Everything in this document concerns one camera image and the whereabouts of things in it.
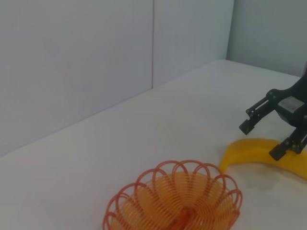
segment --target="orange basket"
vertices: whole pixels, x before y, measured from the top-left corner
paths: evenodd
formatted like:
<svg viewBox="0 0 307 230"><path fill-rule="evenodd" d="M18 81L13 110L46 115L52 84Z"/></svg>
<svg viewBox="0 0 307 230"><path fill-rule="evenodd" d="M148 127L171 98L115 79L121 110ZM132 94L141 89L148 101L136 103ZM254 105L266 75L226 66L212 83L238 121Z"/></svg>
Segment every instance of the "orange basket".
<svg viewBox="0 0 307 230"><path fill-rule="evenodd" d="M162 169L169 166L170 173ZM111 199L102 229L229 230L240 215L241 204L236 182L216 166L165 161Z"/></svg>

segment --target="white table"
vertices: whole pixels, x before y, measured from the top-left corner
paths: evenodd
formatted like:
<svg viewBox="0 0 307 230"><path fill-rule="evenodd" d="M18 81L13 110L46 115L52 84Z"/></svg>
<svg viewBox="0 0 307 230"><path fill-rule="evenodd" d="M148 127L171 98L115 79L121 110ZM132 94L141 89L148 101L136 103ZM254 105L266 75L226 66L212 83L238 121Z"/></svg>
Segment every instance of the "white table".
<svg viewBox="0 0 307 230"><path fill-rule="evenodd" d="M165 160L218 164L245 138L245 110L297 77L216 61L0 159L0 228L96 230L110 198ZM282 140L293 128L272 113L250 137ZM243 192L234 230L305 230L306 182L261 164L232 166Z"/></svg>

